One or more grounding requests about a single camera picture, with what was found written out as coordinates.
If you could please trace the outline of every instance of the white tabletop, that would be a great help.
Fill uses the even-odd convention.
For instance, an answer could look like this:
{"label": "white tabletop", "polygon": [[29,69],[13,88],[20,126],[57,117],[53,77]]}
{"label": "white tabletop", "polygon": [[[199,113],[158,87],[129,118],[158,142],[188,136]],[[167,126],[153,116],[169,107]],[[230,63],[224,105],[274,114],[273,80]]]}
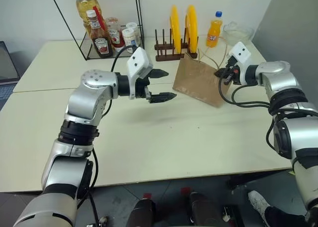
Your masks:
{"label": "white tabletop", "polygon": [[[205,36],[199,37],[199,47],[205,51]],[[152,79],[152,84],[173,83],[179,61],[156,62],[157,52],[154,49],[155,38],[145,39],[146,50],[154,64],[155,69],[162,69],[169,73],[169,76],[161,79]],[[247,45],[252,53],[255,64],[264,62],[264,58],[252,43]],[[225,50],[225,43],[220,40],[217,47],[210,48],[207,55],[220,62]],[[22,79],[14,89],[14,92],[76,88],[80,83],[80,76],[87,70],[100,69],[110,71],[114,59],[97,59],[85,61],[74,41],[56,41],[46,43],[39,54],[33,60]],[[126,62],[128,58],[117,60],[115,71],[122,75],[127,74]],[[207,58],[202,61],[214,64]]]}
{"label": "white tabletop", "polygon": [[[172,84],[150,86],[153,93]],[[14,93],[0,112],[0,192],[40,190],[41,174],[73,90]],[[237,100],[266,100],[261,87]],[[178,93],[166,103],[120,97],[99,125],[96,186],[289,168],[269,148],[264,108],[214,108]]]}

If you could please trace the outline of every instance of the blue bottle cap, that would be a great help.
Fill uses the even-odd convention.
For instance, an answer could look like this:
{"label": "blue bottle cap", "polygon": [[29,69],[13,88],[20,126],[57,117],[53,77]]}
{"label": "blue bottle cap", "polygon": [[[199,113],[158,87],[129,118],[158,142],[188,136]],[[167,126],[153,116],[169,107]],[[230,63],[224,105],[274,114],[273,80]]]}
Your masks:
{"label": "blue bottle cap", "polygon": [[215,13],[215,17],[222,17],[222,11],[217,11]]}

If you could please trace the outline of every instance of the orange soda bottle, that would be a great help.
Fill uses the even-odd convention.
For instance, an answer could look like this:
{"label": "orange soda bottle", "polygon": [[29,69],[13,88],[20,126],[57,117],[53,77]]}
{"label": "orange soda bottle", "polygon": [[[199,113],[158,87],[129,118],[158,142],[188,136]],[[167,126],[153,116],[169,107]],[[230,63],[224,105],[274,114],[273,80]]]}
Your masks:
{"label": "orange soda bottle", "polygon": [[221,26],[222,26],[222,12],[217,11],[215,13],[215,19],[211,21],[211,27],[208,32],[207,38],[207,46],[208,47],[215,47],[218,43],[218,39],[221,33]]}

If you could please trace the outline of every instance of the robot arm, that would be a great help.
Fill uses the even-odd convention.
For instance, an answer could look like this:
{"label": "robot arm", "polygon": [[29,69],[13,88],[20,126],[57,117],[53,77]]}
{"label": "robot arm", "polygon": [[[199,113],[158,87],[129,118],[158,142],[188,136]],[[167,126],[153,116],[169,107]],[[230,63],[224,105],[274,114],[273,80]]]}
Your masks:
{"label": "robot arm", "polygon": [[118,96],[145,98],[149,103],[165,102],[174,93],[152,95],[149,78],[167,76],[153,69],[146,51],[138,48],[127,62],[128,75],[92,70],[84,73],[81,84],[71,94],[58,138],[54,140],[43,175],[43,193],[24,209],[15,227],[75,226],[77,199],[87,192],[93,163],[87,158],[93,150],[97,126],[106,102]]}
{"label": "robot arm", "polygon": [[304,204],[318,225],[318,111],[308,102],[288,62],[252,65],[242,42],[229,52],[227,82],[259,85],[274,118],[274,149],[291,161]]}

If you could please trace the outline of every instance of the black cable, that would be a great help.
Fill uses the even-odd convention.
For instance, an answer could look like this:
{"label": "black cable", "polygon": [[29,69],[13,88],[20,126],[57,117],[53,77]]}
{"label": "black cable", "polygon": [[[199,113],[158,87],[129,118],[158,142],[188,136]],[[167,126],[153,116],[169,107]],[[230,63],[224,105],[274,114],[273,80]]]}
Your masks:
{"label": "black cable", "polygon": [[111,99],[111,100],[109,101],[108,109],[106,110],[105,113],[103,113],[103,115],[101,116],[101,118],[104,118],[104,116],[105,116],[106,114],[108,114],[108,112],[109,112],[109,110],[110,110],[110,108],[111,108],[111,104],[112,104],[112,103],[113,103],[113,100]]}
{"label": "black cable", "polygon": [[[222,80],[227,72],[229,68],[225,68],[223,73],[221,74],[221,77],[219,79],[219,93],[220,93],[220,96],[221,98],[226,102],[226,103],[229,103],[229,104],[234,104],[238,107],[242,107],[242,108],[253,108],[253,107],[264,107],[264,108],[269,108],[269,103],[267,102],[264,102],[264,101],[249,101],[249,102],[235,102],[235,100],[233,101],[230,101],[228,99],[225,98],[225,96],[223,95],[222,93]],[[239,88],[237,88],[233,93],[235,94],[239,89],[241,88],[244,88],[244,87],[247,87],[247,85],[243,85],[243,86],[240,86]]]}
{"label": "black cable", "polygon": [[[233,102],[234,104],[236,104],[237,106],[242,107],[242,108],[259,107],[259,106],[257,106],[257,105],[256,105],[256,106],[254,106],[254,105],[252,105],[252,106],[243,106],[242,104],[244,104],[244,103],[246,103],[246,102],[239,102],[239,103],[237,103],[237,102],[234,100],[234,95],[235,95],[235,93],[238,92],[240,89],[245,88],[245,87],[252,87],[252,86],[256,86],[256,85],[257,85],[257,84],[246,84],[246,85],[242,85],[242,86],[239,86],[238,88],[236,88],[236,89],[233,91],[232,96],[231,96],[232,102]],[[254,101],[254,102],[255,102],[255,103],[259,103],[259,104],[264,104],[266,108],[269,108],[269,106],[270,106],[270,103],[265,102],[265,101]]]}
{"label": "black cable", "polygon": [[[110,69],[110,72],[113,72],[113,71],[114,71],[114,68],[115,68],[115,65],[116,65],[116,62],[117,62],[117,59],[118,59],[119,55],[120,55],[123,51],[127,50],[128,48],[135,49],[136,46],[135,46],[135,45],[129,45],[129,46],[126,46],[126,47],[124,47],[123,49],[121,49],[121,50],[117,53],[117,55],[116,55],[116,57],[115,57],[115,59],[114,59],[113,65],[111,66],[111,69]],[[110,101],[109,101],[108,109],[106,110],[105,113],[103,113],[103,115],[101,116],[101,118],[104,118],[104,116],[105,116],[106,114],[108,114],[108,112],[109,112],[109,110],[110,110],[110,108],[111,108],[112,103],[113,103],[113,101],[110,100]]]}
{"label": "black cable", "polygon": [[95,150],[92,150],[93,156],[94,156],[94,161],[95,161],[95,176],[93,179],[93,182],[90,186],[90,188],[88,189],[88,191],[85,193],[85,195],[83,196],[83,198],[81,199],[81,201],[78,203],[78,208],[84,203],[84,201],[86,200],[86,198],[88,197],[88,195],[90,194],[90,192],[93,190],[94,185],[96,183],[97,180],[97,176],[98,176],[98,160],[97,160],[97,155],[95,153]]}
{"label": "black cable", "polygon": [[121,49],[121,50],[117,53],[117,55],[115,56],[115,60],[114,60],[114,62],[113,62],[113,65],[111,66],[110,72],[113,72],[113,71],[114,71],[115,64],[116,64],[116,61],[117,61],[119,55],[122,54],[122,52],[125,51],[125,50],[127,50],[128,48],[132,48],[133,51],[134,51],[135,48],[136,48],[136,46],[135,46],[135,45],[129,45],[129,46],[126,46],[126,47],[124,47],[123,49]]}
{"label": "black cable", "polygon": [[89,196],[89,200],[91,203],[91,208],[93,209],[93,213],[94,213],[95,226],[99,227],[99,219],[98,219],[97,209],[96,209],[96,205],[95,205],[93,196],[91,195],[90,192],[89,192],[88,196]]}
{"label": "black cable", "polygon": [[266,133],[266,142],[267,142],[267,144],[268,144],[273,150],[275,150],[275,148],[274,148],[274,146],[269,142],[269,135],[270,135],[270,132],[271,132],[271,131],[273,130],[273,128],[274,128],[274,124],[275,124],[274,119],[272,119],[272,123],[270,124],[269,129],[268,129],[268,131],[267,131],[267,133]]}
{"label": "black cable", "polygon": [[271,115],[275,115],[278,113],[283,113],[283,112],[296,112],[296,113],[301,113],[305,115],[310,115],[310,116],[316,116],[318,117],[318,113],[311,111],[311,110],[305,110],[305,109],[277,109],[271,113]]}

